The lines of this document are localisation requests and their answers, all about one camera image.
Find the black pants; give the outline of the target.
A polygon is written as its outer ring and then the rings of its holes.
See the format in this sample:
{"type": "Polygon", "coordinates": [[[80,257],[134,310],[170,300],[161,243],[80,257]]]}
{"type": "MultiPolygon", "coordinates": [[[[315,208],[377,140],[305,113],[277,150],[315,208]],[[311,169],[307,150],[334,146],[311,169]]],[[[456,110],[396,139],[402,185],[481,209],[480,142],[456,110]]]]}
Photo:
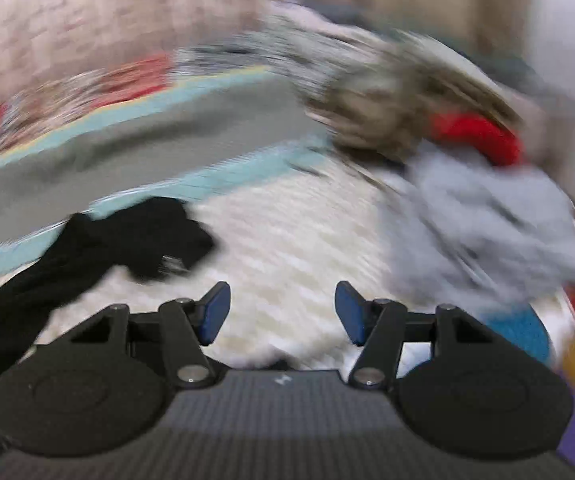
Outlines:
{"type": "Polygon", "coordinates": [[[175,198],[148,198],[103,219],[74,214],[36,263],[0,287],[0,375],[24,356],[54,310],[114,266],[139,281],[161,280],[192,270],[216,246],[175,198]]]}

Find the grey cloth garment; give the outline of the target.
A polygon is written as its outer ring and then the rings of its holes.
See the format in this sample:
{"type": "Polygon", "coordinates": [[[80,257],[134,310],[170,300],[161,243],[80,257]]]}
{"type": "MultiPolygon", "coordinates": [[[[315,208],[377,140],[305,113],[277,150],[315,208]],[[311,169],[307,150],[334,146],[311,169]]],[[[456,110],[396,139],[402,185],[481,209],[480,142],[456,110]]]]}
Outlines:
{"type": "Polygon", "coordinates": [[[419,307],[505,310],[575,285],[575,207],[540,169],[428,148],[386,194],[388,283],[419,307]]]}

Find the patterned grey teal bedsheet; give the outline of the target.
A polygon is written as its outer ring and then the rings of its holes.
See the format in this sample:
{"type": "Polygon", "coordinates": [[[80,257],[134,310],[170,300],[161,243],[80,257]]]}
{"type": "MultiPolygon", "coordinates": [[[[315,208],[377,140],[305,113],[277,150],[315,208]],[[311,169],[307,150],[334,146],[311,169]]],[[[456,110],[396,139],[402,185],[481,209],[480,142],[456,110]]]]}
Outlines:
{"type": "Polygon", "coordinates": [[[336,318],[334,289],[350,281],[369,298],[405,299],[391,281],[389,234],[405,187],[392,171],[333,154],[289,85],[262,68],[189,80],[0,156],[0,286],[75,212],[102,218],[152,196],[179,198],[216,251],[150,283],[109,270],[51,314],[39,341],[108,304],[147,312],[226,281],[231,313],[210,356],[347,372],[358,351],[336,318]]]}

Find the red garment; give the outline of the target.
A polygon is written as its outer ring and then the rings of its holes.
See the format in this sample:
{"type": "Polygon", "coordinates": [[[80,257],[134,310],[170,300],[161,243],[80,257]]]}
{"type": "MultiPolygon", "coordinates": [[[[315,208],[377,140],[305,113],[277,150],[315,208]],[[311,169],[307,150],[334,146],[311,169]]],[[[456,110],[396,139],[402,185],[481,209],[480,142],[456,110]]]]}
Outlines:
{"type": "Polygon", "coordinates": [[[523,160],[523,144],[510,129],[475,113],[435,114],[433,139],[450,146],[478,151],[493,166],[506,167],[523,160]]]}

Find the olive brown crumpled garment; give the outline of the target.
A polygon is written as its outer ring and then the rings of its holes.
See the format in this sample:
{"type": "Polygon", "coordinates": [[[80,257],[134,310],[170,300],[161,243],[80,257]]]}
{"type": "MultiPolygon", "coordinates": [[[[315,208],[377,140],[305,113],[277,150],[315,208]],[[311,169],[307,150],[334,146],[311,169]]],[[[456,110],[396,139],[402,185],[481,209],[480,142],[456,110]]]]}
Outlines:
{"type": "Polygon", "coordinates": [[[431,37],[413,34],[325,76],[307,103],[334,144],[395,162],[431,136],[437,115],[472,113],[500,127],[519,123],[507,95],[478,66],[431,37]]]}

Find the red floral quilt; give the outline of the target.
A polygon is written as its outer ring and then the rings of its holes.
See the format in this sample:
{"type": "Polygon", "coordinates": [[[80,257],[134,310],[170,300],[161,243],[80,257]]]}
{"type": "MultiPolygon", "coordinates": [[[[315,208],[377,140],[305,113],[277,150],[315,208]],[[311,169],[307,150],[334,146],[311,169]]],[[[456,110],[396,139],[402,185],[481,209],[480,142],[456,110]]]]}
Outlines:
{"type": "Polygon", "coordinates": [[[172,56],[161,53],[22,90],[0,104],[0,154],[98,108],[164,90],[170,86],[171,70],[172,56]]]}

